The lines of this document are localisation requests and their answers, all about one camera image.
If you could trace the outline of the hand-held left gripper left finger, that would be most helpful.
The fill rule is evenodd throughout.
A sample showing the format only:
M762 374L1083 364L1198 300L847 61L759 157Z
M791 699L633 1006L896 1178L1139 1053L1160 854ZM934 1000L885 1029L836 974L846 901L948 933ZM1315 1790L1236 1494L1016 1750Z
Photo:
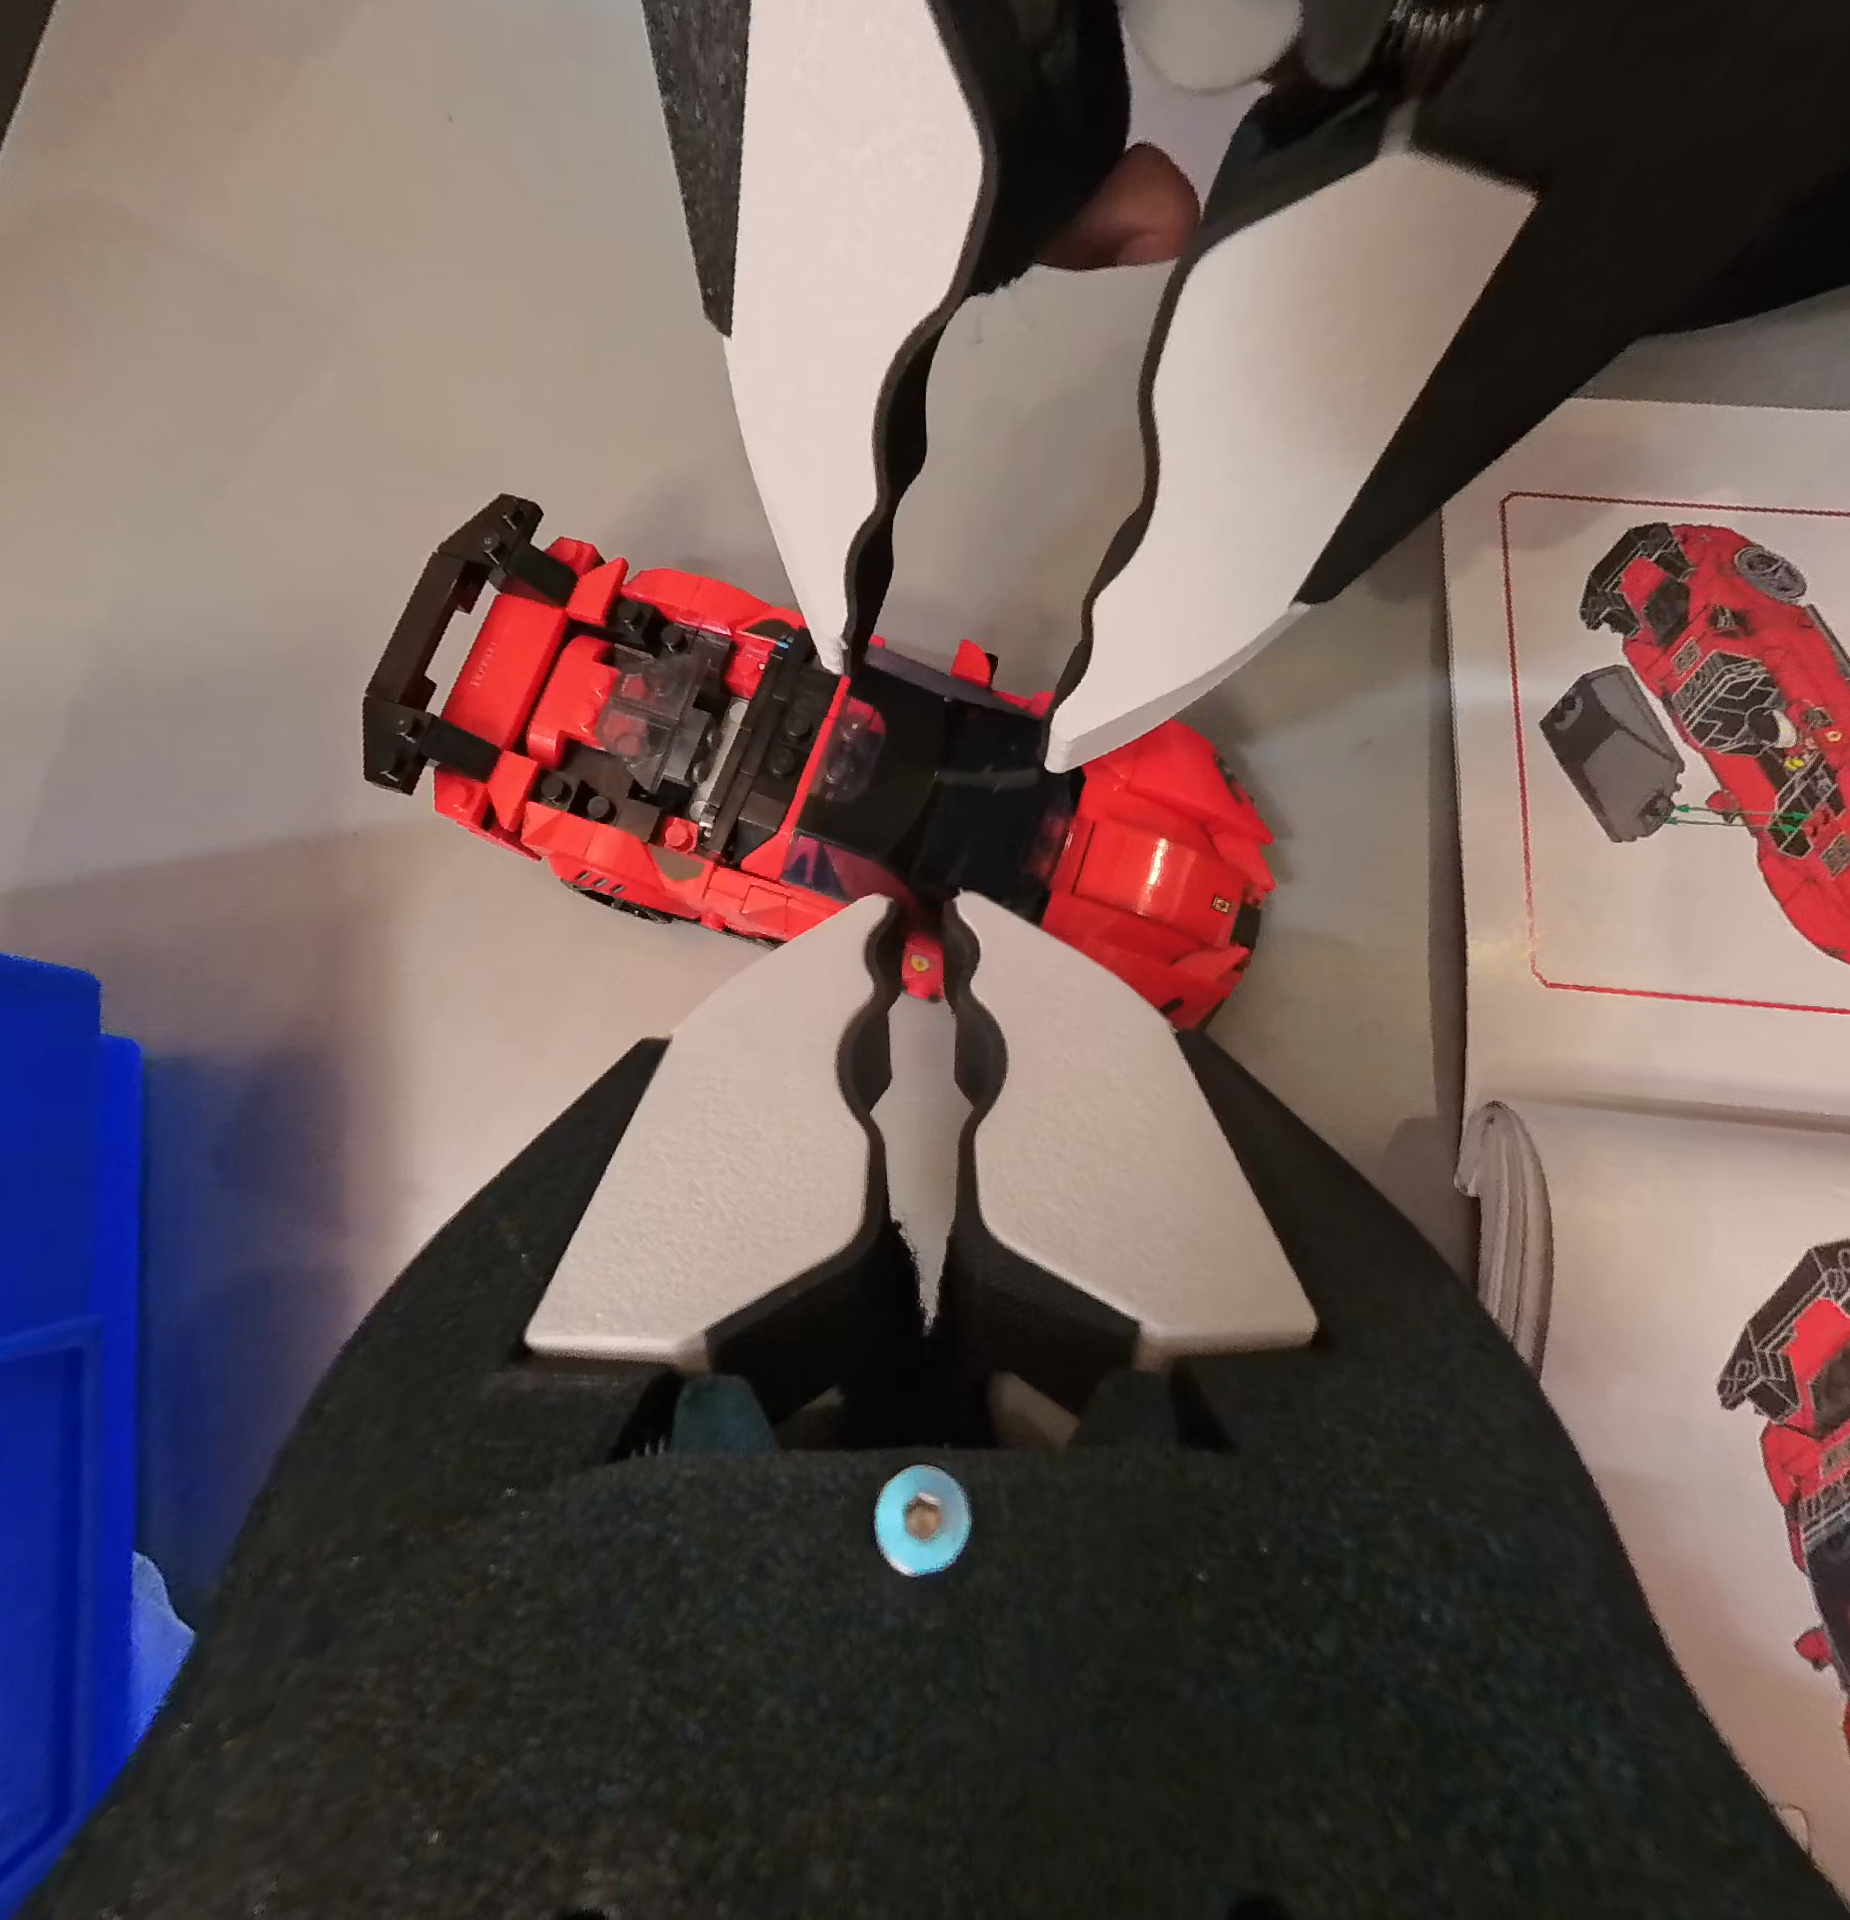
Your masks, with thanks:
M890 1086L890 899L768 950L697 1006L555 1261L534 1357L764 1374L818 1359L818 1319L890 1214L872 1111Z

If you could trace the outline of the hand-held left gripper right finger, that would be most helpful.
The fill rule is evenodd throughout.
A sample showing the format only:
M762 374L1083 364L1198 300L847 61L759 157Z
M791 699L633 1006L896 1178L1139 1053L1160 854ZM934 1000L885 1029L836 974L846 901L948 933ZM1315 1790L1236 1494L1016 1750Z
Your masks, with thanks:
M1167 1374L1318 1313L1167 1017L983 895L948 911L970 1117L948 1314L983 1374Z

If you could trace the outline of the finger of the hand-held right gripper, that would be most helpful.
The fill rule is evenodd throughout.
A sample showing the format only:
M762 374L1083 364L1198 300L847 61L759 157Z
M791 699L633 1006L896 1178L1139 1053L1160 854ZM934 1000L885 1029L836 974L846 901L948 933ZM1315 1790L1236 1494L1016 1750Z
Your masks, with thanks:
M1150 491L1092 590L1052 771L1178 715L1322 604L1306 579L1533 206L1395 147L1195 257L1143 397Z
M977 274L1009 4L752 4L726 380L795 610L852 669L910 487L903 385Z

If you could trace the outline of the red lego car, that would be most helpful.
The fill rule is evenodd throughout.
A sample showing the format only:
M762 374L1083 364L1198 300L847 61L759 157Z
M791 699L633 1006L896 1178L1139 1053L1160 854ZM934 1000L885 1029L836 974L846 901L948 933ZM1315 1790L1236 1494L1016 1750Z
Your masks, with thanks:
M781 870L851 679L871 654L905 654L874 639L835 674L795 610L676 567L629 570L585 542L540 545L541 516L502 492L436 545L361 696L363 779L406 794L430 779L441 817L646 923L780 946L857 902ZM1046 725L1052 696L1001 691L970 641L929 666ZM1258 944L1270 830L1178 720L1075 772L1052 895L1027 923L1177 1029L1204 1026ZM937 925L893 902L903 990L939 1002L949 901Z

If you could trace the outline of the dark transparent lego canopy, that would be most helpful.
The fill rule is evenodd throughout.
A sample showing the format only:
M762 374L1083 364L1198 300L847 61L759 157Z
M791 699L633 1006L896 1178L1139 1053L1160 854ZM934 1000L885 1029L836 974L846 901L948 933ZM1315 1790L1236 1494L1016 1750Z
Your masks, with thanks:
M937 925L959 894L1039 923L1083 775L1045 764L1045 720L989 686L871 654L798 811L781 880L882 894Z

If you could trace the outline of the lego instruction booklet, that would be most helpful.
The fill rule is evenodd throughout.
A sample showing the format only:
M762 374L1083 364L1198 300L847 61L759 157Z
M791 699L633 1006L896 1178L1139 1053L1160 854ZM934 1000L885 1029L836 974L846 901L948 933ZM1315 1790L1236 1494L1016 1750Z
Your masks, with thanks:
M1441 538L1480 1292L1850 1908L1850 411L1571 401Z

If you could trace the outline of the person's right hand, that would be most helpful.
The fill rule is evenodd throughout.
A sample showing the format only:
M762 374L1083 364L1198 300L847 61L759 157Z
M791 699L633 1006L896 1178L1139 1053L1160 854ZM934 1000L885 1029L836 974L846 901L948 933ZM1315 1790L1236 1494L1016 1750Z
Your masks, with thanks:
M1063 273L1171 262L1198 225L1201 195L1182 167L1152 140L1133 140L1037 262Z

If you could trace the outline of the blue plastic bin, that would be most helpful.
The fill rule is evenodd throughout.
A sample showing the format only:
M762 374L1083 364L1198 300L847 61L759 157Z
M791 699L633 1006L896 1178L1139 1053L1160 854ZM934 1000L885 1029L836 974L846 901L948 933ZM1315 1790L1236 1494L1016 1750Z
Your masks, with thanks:
M134 1738L140 1053L0 953L0 1915Z

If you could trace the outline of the clear plastic bag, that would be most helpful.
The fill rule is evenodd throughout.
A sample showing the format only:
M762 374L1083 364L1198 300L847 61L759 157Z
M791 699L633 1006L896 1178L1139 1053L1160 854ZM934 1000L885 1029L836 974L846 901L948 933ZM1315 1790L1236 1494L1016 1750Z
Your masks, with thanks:
M138 1739L156 1717L194 1645L194 1629L176 1613L159 1566L138 1549L132 1552L129 1560L128 1641L128 1707L136 1728L134 1739Z

